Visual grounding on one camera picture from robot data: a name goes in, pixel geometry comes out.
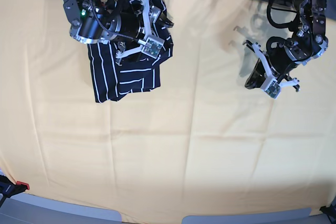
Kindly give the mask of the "robot arm silver black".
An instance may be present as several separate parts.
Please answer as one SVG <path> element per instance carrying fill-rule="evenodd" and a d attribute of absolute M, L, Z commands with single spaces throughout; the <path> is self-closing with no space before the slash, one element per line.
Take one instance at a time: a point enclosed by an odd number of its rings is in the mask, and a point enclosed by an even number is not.
<path fill-rule="evenodd" d="M 155 1 L 161 0 L 63 0 L 70 37 L 87 45 L 115 43 L 118 65 L 137 62 L 141 55 L 156 59 L 164 40 L 155 34 L 155 25 L 174 24 Z"/>
<path fill-rule="evenodd" d="M 325 10 L 327 0 L 292 0 L 294 20 L 277 23 L 271 16 L 275 0 L 268 0 L 266 16 L 277 29 L 288 29 L 292 35 L 284 39 L 272 36 L 267 40 L 266 49 L 260 44 L 247 40 L 245 45 L 258 58 L 257 63 L 245 82 L 246 89 L 261 89 L 276 99 L 284 87 L 300 91 L 299 80 L 290 72 L 299 65 L 321 57 L 328 48 Z"/>

